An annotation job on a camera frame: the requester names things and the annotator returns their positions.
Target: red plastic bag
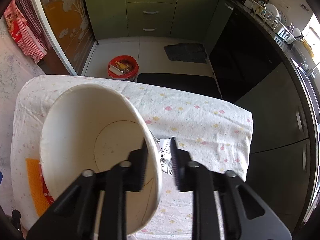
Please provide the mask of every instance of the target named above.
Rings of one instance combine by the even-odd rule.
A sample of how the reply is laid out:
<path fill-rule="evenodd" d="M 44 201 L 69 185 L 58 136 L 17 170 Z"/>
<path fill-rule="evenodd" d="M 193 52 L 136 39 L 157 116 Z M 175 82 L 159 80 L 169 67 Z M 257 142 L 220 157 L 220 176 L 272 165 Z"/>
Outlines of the red plastic bag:
<path fill-rule="evenodd" d="M 116 66 L 116 61 L 121 61 L 121 60 L 124 60 L 124 59 L 128 60 L 130 62 L 130 64 L 133 66 L 133 70 L 130 73 L 119 76 L 119 75 L 116 75 L 116 74 L 112 73 L 109 70 L 110 65 L 113 65 L 115 67 Z M 108 64 L 108 75 L 110 77 L 112 77 L 112 79 L 136 82 L 137 81 L 137 76 L 138 76 L 138 71 L 139 71 L 139 66 L 138 66 L 137 61 L 133 57 L 128 56 L 128 55 L 122 55 L 122 56 L 115 57 Z"/>

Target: black dishwasher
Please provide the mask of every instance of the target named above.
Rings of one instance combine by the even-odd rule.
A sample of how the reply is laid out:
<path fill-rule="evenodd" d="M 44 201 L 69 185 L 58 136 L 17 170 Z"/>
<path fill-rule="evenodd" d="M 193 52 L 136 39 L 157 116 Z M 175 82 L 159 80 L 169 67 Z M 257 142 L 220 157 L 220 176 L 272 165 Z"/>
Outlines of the black dishwasher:
<path fill-rule="evenodd" d="M 236 8 L 209 59 L 222 97 L 231 103 L 245 95 L 281 62 L 264 34 Z"/>

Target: tablecloth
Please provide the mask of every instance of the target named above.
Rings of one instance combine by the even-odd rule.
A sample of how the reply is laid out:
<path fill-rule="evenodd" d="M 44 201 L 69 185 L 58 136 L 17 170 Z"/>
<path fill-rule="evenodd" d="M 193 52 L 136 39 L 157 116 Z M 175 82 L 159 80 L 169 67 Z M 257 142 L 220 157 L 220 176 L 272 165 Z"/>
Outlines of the tablecloth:
<path fill-rule="evenodd" d="M 101 84 L 125 95 L 156 138 L 175 136 L 178 147 L 212 171 L 234 170 L 243 180 L 253 130 L 250 112 L 229 102 L 152 85 L 90 77 L 43 75 L 20 91 L 14 113 L 11 173 L 16 208 L 29 229 L 38 219 L 30 194 L 25 158 L 39 159 L 44 119 L 57 97 L 75 85 Z M 190 239 L 192 193 L 179 193 L 163 174 L 159 207 L 138 239 Z"/>

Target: kitchen counter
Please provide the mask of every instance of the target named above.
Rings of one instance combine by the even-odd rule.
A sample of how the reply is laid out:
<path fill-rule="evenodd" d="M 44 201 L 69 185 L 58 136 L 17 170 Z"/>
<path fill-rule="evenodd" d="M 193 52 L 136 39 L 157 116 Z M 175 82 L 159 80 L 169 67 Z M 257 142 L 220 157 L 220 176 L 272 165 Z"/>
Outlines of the kitchen counter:
<path fill-rule="evenodd" d="M 266 38 L 266 41 L 268 41 L 275 49 L 275 51 L 280 56 L 282 62 L 284 63 L 288 73 L 290 74 L 292 81 L 297 89 L 298 95 L 300 97 L 302 107 L 305 113 L 306 123 L 308 127 L 308 134 L 310 138 L 310 154 L 311 154 L 311 166 L 310 170 L 310 177 L 311 178 L 317 178 L 318 177 L 318 167 L 319 167 L 319 125 L 317 124 L 317 109 L 318 106 L 315 105 L 316 102 L 314 102 L 314 98 L 311 97 L 310 93 L 310 87 L 308 85 L 309 79 L 305 76 L 303 77 L 303 73 L 297 69 L 297 67 L 294 65 L 294 62 L 291 60 L 292 58 L 292 50 L 290 49 L 290 46 L 285 44 L 285 46 L 281 49 L 279 45 L 276 43 L 274 38 L 271 36 L 271 34 L 274 36 L 273 30 L 263 22 L 261 18 L 259 18 L 252 10 L 245 7 L 240 1 L 238 0 L 228 0 L 230 3 L 232 3 L 243 15 L 245 15 L 260 31 L 263 33 L 264 37 Z M 312 195 L 314 195 L 315 192 L 313 190 L 317 185 L 317 180 L 309 182 L 309 190 L 307 193 L 307 198 L 310 199 Z M 308 213 L 308 207 L 311 205 L 311 203 L 306 203 L 303 212 Z"/>

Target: screw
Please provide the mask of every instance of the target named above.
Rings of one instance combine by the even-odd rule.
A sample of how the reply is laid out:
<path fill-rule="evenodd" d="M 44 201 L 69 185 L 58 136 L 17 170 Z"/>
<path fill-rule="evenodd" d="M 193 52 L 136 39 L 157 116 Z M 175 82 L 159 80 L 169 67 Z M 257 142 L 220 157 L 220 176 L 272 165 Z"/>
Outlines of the screw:
<path fill-rule="evenodd" d="M 226 171 L 226 175 L 227 175 L 228 177 L 230 177 L 230 178 L 233 178 L 233 177 L 237 176 L 237 174 L 236 174 L 234 171 L 232 171 L 232 170 L 227 170 L 227 171 Z"/>
<path fill-rule="evenodd" d="M 94 174 L 93 170 L 84 170 L 84 171 L 82 171 L 82 176 L 84 176 L 84 177 L 92 177 L 93 174 Z"/>
<path fill-rule="evenodd" d="M 120 166 L 123 168 L 129 168 L 131 166 L 131 162 L 129 161 L 120 162 Z"/>
<path fill-rule="evenodd" d="M 195 161 L 190 161 L 190 162 L 188 162 L 188 166 L 189 166 L 190 168 L 198 168 L 198 167 L 200 167 L 199 163 L 197 163 L 197 162 L 195 162 Z"/>

